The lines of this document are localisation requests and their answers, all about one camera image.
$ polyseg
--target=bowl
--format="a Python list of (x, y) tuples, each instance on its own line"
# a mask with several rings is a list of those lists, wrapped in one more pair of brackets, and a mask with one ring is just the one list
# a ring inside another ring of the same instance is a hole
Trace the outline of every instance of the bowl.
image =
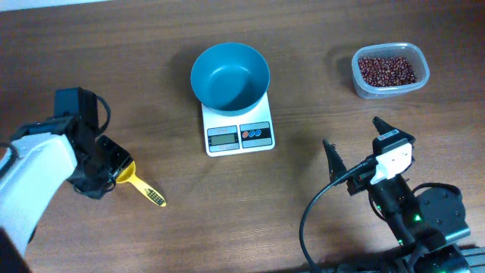
[[(362, 78), (358, 60), (362, 58), (407, 58), (416, 76), (416, 83), (402, 86), (374, 87)], [(408, 42), (394, 42), (381, 45), (371, 45), (359, 49), (352, 58), (352, 77), (357, 95), (363, 99), (384, 99), (404, 95), (420, 89), (430, 78), (430, 68), (427, 66), (423, 52)]]
[(192, 89), (206, 107), (220, 115), (251, 111), (270, 84), (263, 56), (248, 45), (226, 42), (204, 51), (190, 74)]

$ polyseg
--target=yellow scoop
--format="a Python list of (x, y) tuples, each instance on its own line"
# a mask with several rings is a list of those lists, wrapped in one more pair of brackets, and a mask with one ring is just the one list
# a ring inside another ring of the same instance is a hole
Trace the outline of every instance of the yellow scoop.
[(153, 203), (157, 206), (166, 206), (167, 203), (165, 202), (165, 198), (158, 193), (155, 189), (150, 187), (145, 181), (139, 179), (135, 175), (136, 165), (135, 162), (131, 162), (131, 164), (125, 168), (121, 174), (116, 179), (116, 183), (122, 184), (126, 182), (130, 182), (137, 190), (139, 190), (146, 198), (150, 199)]

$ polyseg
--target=table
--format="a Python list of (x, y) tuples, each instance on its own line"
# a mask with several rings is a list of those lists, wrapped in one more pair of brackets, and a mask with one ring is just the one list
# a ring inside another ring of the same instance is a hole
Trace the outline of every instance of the table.
[[(2, 139), (51, 116), (55, 90), (82, 86), (108, 101), (106, 134), (167, 198), (158, 208), (123, 184), (97, 201), (64, 183), (27, 262), (36, 272), (305, 267), (299, 221), (329, 181), (322, 139), (352, 166), (371, 153), (373, 116), (416, 136), (416, 162), (405, 174), (410, 187), (436, 181), (462, 189), (472, 235), (460, 244), (485, 246), (484, 15), (482, 2), (280, 0), (119, 1), (1, 13)], [(274, 150), (205, 154), (189, 74), (203, 50), (227, 41), (249, 44), (268, 61)], [(383, 42), (423, 51), (431, 73), (423, 89), (357, 97), (350, 60)], [(351, 198), (345, 185), (314, 207), (305, 237), (320, 262), (397, 246), (367, 194)]]

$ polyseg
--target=digital kitchen scale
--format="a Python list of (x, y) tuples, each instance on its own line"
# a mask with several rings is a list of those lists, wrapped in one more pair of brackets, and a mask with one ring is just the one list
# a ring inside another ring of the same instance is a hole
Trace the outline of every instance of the digital kitchen scale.
[(274, 148), (268, 94), (249, 112), (235, 117), (219, 115), (202, 104), (205, 151), (209, 156), (237, 155)]

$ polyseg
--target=scale control panel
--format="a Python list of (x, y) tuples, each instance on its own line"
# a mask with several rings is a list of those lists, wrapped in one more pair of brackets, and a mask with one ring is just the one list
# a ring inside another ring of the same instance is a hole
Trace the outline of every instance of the scale control panel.
[(241, 124), (207, 130), (209, 152), (223, 152), (237, 149), (260, 150), (258, 147), (271, 146), (273, 138), (269, 122)]

